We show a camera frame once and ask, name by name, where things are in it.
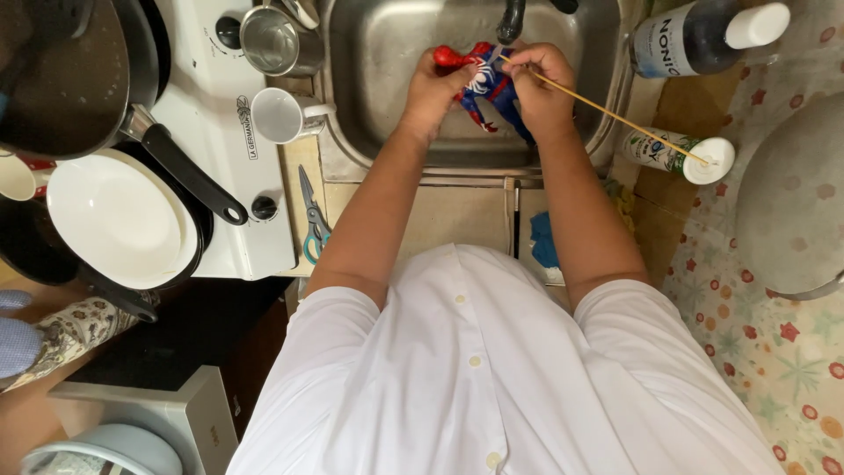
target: spider-man figure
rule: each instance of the spider-man figure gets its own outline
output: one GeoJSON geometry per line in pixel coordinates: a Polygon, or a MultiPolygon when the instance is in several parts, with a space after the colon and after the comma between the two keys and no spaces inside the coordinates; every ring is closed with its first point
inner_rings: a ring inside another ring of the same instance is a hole
{"type": "MultiPolygon", "coordinates": [[[[456,96],[454,100],[460,102],[472,116],[472,119],[483,130],[487,132],[495,132],[498,128],[492,126],[492,122],[485,122],[484,116],[481,115],[478,104],[475,103],[475,97],[481,96],[487,101],[491,102],[495,110],[506,120],[511,123],[519,135],[522,136],[528,145],[535,145],[533,136],[528,132],[528,128],[522,122],[522,117],[513,101],[516,100],[516,88],[513,86],[513,81],[510,76],[496,71],[493,68],[493,62],[497,59],[492,57],[495,48],[486,41],[479,41],[475,43],[475,47],[466,56],[462,56],[459,52],[452,50],[448,46],[438,46],[434,50],[434,61],[446,68],[448,73],[456,71],[462,66],[470,63],[478,65],[478,73],[475,74],[472,82],[464,87],[456,96]]],[[[512,48],[505,48],[501,54],[510,56],[512,48]]]]}

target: white plate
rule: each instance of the white plate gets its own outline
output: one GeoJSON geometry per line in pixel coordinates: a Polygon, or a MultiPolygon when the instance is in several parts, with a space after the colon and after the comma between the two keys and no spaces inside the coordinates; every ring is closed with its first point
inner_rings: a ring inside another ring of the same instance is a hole
{"type": "Polygon", "coordinates": [[[82,260],[117,281],[170,269],[181,248],[176,213],[141,172],[102,155],[63,162],[47,187],[59,235],[82,260]]]}
{"type": "Polygon", "coordinates": [[[164,196],[167,198],[167,201],[170,202],[170,206],[173,207],[173,210],[176,211],[176,219],[179,221],[179,231],[181,232],[181,247],[179,249],[179,254],[176,256],[176,259],[173,260],[172,264],[170,264],[170,268],[168,270],[161,274],[149,276],[149,278],[145,279],[129,279],[116,276],[116,278],[113,278],[112,280],[124,287],[139,290],[147,290],[166,284],[171,279],[178,276],[180,272],[185,270],[185,268],[191,263],[191,260],[193,260],[194,254],[197,252],[197,247],[199,245],[199,233],[197,231],[196,224],[193,222],[191,212],[187,210],[187,207],[181,202],[179,197],[173,193],[173,190],[167,186],[167,183],[164,183],[164,180],[129,154],[125,154],[114,149],[103,149],[97,151],[94,155],[107,156],[115,160],[122,161],[135,170],[141,172],[149,179],[149,181],[154,183],[155,186],[164,193],[164,196]]]}

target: stove knob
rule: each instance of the stove knob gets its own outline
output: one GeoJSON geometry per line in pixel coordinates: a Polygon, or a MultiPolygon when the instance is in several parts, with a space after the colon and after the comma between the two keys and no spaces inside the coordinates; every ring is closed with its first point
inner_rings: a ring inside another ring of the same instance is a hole
{"type": "Polygon", "coordinates": [[[278,210],[275,201],[267,196],[259,196],[252,201],[252,214],[259,220],[268,220],[275,216],[278,210]]]}
{"type": "Polygon", "coordinates": [[[223,46],[233,50],[241,49],[241,22],[231,17],[219,17],[214,28],[223,46]]]}

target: wooden skewer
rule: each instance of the wooden skewer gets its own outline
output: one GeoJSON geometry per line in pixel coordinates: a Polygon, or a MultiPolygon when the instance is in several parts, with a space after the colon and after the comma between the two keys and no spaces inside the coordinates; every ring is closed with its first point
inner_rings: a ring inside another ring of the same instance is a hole
{"type": "MultiPolygon", "coordinates": [[[[498,57],[500,57],[501,59],[503,59],[503,60],[507,61],[508,63],[512,63],[512,61],[510,60],[510,58],[508,58],[508,57],[504,56],[503,54],[498,55],[498,57]]],[[[607,109],[604,109],[603,107],[599,106],[598,104],[596,104],[596,103],[594,103],[594,102],[592,102],[592,101],[589,101],[586,97],[583,97],[583,96],[581,96],[581,95],[577,94],[575,91],[570,90],[570,89],[566,88],[566,87],[565,87],[565,86],[563,86],[563,85],[559,85],[559,84],[555,83],[554,81],[552,81],[551,79],[546,78],[546,77],[545,77],[545,76],[543,76],[542,74],[539,74],[539,73],[534,73],[534,71],[531,71],[531,74],[533,74],[534,76],[536,76],[536,77],[540,78],[541,80],[545,81],[546,83],[548,83],[548,84],[550,84],[550,85],[553,85],[555,88],[557,88],[557,89],[559,89],[559,90],[562,90],[562,91],[563,91],[563,92],[565,92],[566,94],[568,94],[568,95],[570,95],[570,96],[573,96],[573,97],[575,97],[576,99],[580,99],[581,101],[586,102],[588,105],[590,105],[590,106],[592,106],[592,107],[595,107],[596,109],[598,109],[599,111],[601,111],[601,112],[603,112],[603,113],[607,114],[608,116],[612,117],[613,119],[615,119],[615,120],[617,120],[617,121],[620,121],[620,122],[622,122],[622,123],[625,123],[625,124],[627,124],[627,125],[631,126],[632,128],[634,128],[634,129],[638,130],[639,132],[642,132],[643,134],[647,135],[648,137],[650,137],[650,138],[652,138],[652,139],[654,139],[654,140],[656,140],[656,141],[658,141],[658,142],[661,142],[663,145],[665,145],[665,146],[666,146],[666,147],[668,147],[669,149],[674,149],[674,150],[676,150],[678,153],[681,153],[681,154],[683,154],[683,155],[685,155],[685,156],[688,156],[689,158],[692,158],[692,159],[694,159],[694,160],[697,160],[697,161],[699,161],[699,162],[700,162],[703,166],[707,166],[707,165],[709,165],[709,162],[708,162],[708,161],[706,161],[706,160],[704,160],[704,159],[700,158],[699,156],[697,156],[697,155],[693,155],[693,154],[690,154],[690,153],[689,153],[689,152],[687,152],[686,150],[683,150],[683,149],[679,148],[677,145],[674,145],[674,144],[672,144],[671,142],[669,142],[669,141],[667,141],[667,140],[665,140],[665,139],[663,139],[663,138],[661,138],[661,137],[658,137],[658,136],[656,136],[655,134],[652,134],[652,133],[648,132],[648,131],[647,131],[647,130],[645,130],[644,128],[639,127],[638,125],[636,125],[636,124],[632,123],[631,121],[629,121],[629,120],[627,120],[627,119],[625,119],[625,118],[623,118],[623,117],[621,117],[621,116],[619,116],[619,115],[617,115],[617,114],[614,114],[614,113],[612,113],[612,112],[608,111],[607,109]]]]}

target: white shirt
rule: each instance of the white shirt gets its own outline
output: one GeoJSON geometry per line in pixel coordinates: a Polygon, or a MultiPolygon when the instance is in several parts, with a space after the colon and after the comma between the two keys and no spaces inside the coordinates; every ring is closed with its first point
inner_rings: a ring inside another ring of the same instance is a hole
{"type": "Polygon", "coordinates": [[[572,318],[514,259],[447,245],[398,266],[383,312],[301,303],[228,475],[771,472],[655,289],[604,284],[572,318]]]}

